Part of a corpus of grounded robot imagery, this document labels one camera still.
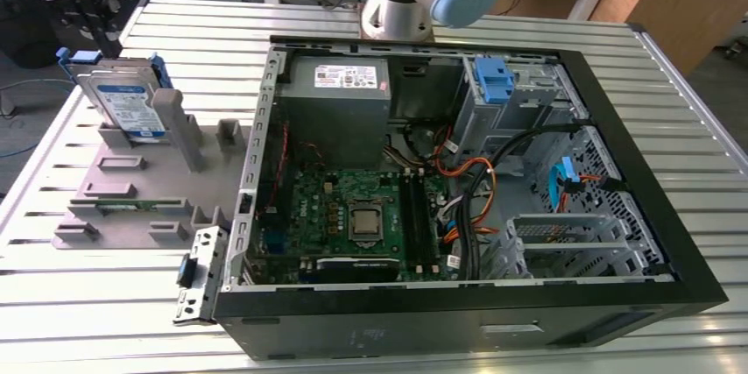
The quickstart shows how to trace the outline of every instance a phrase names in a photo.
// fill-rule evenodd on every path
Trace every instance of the cpu socket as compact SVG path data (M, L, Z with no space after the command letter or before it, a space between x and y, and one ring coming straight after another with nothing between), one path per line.
M377 243L385 239L382 205L357 203L349 206L349 239L357 243Z

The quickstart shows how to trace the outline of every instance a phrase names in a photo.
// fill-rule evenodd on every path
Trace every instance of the white label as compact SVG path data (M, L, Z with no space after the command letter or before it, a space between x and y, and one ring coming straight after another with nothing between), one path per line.
M165 125L157 111L147 106L149 93L142 87L99 85L102 101L119 128L146 138L165 136Z
M318 66L315 88L370 88L377 86L374 66Z
M454 254L447 256L447 266L453 269L459 269L459 257Z
M446 147L447 149L450 149L450 150L453 151L453 153L458 153L459 146L458 146L458 144L457 144L455 142L453 142L451 140L447 139L447 140L445 141L445 147Z
M519 333L519 332L543 332L537 324L491 324L481 326L483 333Z

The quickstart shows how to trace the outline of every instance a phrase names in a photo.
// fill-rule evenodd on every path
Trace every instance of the metal bracket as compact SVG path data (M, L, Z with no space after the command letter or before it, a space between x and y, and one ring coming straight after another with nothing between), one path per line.
M222 284L223 260L230 235L222 227L198 230L177 280L182 286L177 302L177 326L213 325L214 306Z

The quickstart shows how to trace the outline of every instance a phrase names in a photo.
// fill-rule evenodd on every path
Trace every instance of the blue latch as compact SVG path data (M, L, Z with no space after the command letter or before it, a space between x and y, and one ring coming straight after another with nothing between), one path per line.
M559 206L559 201L562 200L562 195L559 194L559 186L557 186L557 180L562 177L565 184L569 183L582 183L583 180L574 170L573 157L562 157L562 162L551 167L551 172L549 173L549 199L551 200L551 207L557 209Z
M489 104L505 104L515 91L515 75L502 59L477 58L477 78Z

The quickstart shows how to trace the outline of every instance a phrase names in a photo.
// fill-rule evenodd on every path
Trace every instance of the aluminum table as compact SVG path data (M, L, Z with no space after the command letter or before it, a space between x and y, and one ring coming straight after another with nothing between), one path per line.
M730 302L595 349L254 362L221 327L175 328L183 251L50 245L101 144L77 89L0 205L0 371L739 372L748 367L748 159L649 35L626 25L486 18L435 28L443 42L585 53ZM150 0L123 55L159 51L202 122L253 121L271 34L357 37L353 11Z

